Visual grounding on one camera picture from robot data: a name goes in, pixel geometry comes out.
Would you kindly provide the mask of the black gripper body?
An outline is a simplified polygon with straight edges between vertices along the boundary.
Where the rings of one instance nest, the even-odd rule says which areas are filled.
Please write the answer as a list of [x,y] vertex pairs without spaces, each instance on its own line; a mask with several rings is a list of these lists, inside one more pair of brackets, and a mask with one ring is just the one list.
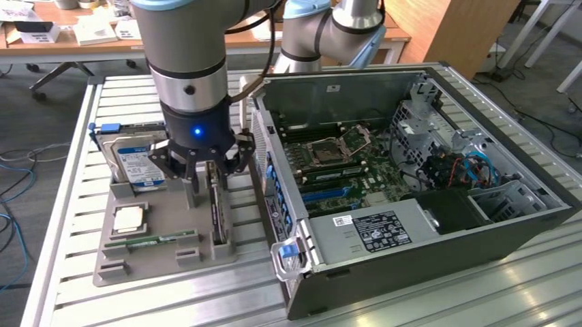
[[198,161],[225,158],[236,144],[230,125],[230,100],[225,98],[201,112],[178,112],[161,102],[172,151],[188,158],[194,151]]

